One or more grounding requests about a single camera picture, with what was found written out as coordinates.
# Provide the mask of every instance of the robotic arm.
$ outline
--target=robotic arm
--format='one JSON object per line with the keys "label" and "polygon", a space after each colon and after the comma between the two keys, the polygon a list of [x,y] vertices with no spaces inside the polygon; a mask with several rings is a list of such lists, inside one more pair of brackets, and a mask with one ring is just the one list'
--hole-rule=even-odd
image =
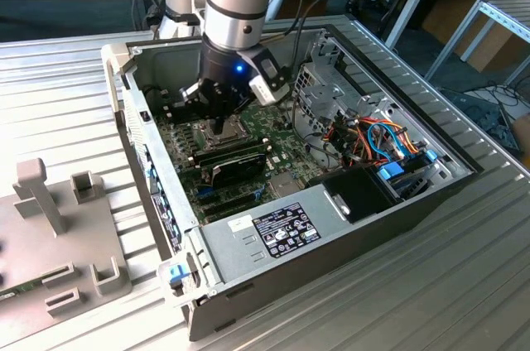
{"label": "robotic arm", "polygon": [[263,45],[269,0],[206,0],[197,83],[181,90],[186,104],[208,118],[216,134],[224,120],[250,101],[279,101],[289,92],[288,68]]}

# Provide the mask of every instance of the power supply label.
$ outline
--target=power supply label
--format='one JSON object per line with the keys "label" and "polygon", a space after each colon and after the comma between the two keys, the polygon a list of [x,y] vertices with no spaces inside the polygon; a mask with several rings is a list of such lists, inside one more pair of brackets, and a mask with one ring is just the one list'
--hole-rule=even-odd
{"label": "power supply label", "polygon": [[279,258],[320,239],[300,204],[292,204],[252,220],[272,257]]}

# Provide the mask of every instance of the ribbed metal surface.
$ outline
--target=ribbed metal surface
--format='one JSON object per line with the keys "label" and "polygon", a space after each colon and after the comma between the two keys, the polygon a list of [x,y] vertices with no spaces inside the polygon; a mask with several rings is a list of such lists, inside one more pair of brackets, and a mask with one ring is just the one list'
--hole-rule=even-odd
{"label": "ribbed metal surface", "polygon": [[485,0],[479,10],[530,43],[530,0]]}
{"label": "ribbed metal surface", "polygon": [[133,107],[130,94],[123,94],[123,111],[125,113],[126,124],[128,125],[128,137],[134,146],[134,151],[138,160],[142,164],[142,168],[148,167],[146,157],[146,147],[143,141],[142,128],[140,125],[140,117],[137,110]]}
{"label": "ribbed metal surface", "polygon": [[[337,26],[374,60],[485,173],[410,233],[222,333],[189,344],[180,311],[163,305],[152,279],[157,251],[116,130],[110,125],[107,96],[93,84],[81,88],[87,94],[73,91],[82,79],[103,78],[96,50],[88,62],[72,62],[68,55],[54,61],[53,54],[38,45],[41,61],[35,57],[27,68],[9,70],[0,60],[0,93],[20,94],[10,97],[11,105],[2,105],[0,134],[10,140],[18,137],[23,156],[41,155],[53,162],[54,179],[63,180],[72,171],[87,168],[104,174],[135,286],[130,295],[35,334],[14,349],[80,349],[89,344],[105,349],[526,349],[530,340],[529,174],[360,24],[345,17],[308,23],[324,22]],[[275,27],[286,24],[279,22]],[[111,41],[116,36],[101,37],[98,42],[65,40],[59,45],[70,45],[76,55],[75,49],[83,50],[85,42],[102,45],[108,43],[106,38]],[[36,56],[33,51],[27,43],[16,49],[0,46],[0,57],[11,52],[24,63]],[[11,65],[19,65],[11,60]],[[87,65],[93,71],[80,75]],[[37,76],[35,66],[47,72]],[[348,72],[364,88],[373,87],[358,67],[351,65]],[[49,97],[47,90],[57,92]],[[30,97],[37,105],[28,107],[25,98]],[[8,188],[10,181],[0,184]]]}

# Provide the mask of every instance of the blue latch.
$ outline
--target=blue latch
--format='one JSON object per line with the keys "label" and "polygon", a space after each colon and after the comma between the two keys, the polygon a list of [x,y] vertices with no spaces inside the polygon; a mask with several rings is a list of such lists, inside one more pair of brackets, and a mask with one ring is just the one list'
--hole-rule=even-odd
{"label": "blue latch", "polygon": [[381,166],[379,169],[379,174],[385,179],[389,180],[397,175],[404,173],[403,168],[397,162],[387,163],[386,165]]}
{"label": "blue latch", "polygon": [[427,155],[427,158],[429,158],[429,161],[434,162],[436,159],[438,159],[438,155],[433,150],[427,150],[425,155]]}
{"label": "blue latch", "polygon": [[175,264],[169,267],[169,283],[175,284],[191,274],[190,268],[186,264]]}

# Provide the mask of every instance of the floor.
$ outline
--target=floor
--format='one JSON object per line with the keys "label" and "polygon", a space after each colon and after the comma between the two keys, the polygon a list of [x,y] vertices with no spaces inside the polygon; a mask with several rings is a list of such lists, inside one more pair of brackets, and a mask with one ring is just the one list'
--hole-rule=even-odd
{"label": "floor", "polygon": [[[344,13],[345,2],[330,1],[327,12]],[[366,7],[359,20],[375,30],[380,16],[380,11]],[[0,42],[132,30],[130,0],[3,1],[0,5]],[[421,29],[406,29],[396,46],[396,52],[417,72],[425,74],[442,47],[429,33]],[[466,91],[484,86],[490,79],[501,83],[512,70],[508,68],[481,74],[453,55],[436,73],[432,83],[438,87]]]}

